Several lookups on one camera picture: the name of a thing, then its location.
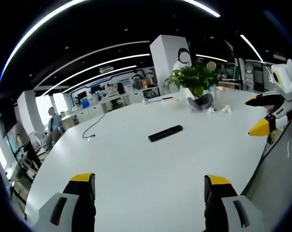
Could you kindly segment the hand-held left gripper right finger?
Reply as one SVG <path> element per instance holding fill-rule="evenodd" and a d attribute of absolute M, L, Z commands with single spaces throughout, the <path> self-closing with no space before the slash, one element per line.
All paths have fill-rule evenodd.
<path fill-rule="evenodd" d="M 264 232 L 260 210 L 244 195 L 238 195 L 231 182 L 221 176 L 204 176 L 205 231 Z"/>

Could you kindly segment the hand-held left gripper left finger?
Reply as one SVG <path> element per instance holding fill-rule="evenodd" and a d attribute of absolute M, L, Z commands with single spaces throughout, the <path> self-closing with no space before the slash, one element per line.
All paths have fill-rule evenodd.
<path fill-rule="evenodd" d="M 63 192 L 54 194 L 40 209 L 33 232 L 93 232 L 95 230 L 95 174 L 70 179 Z"/>

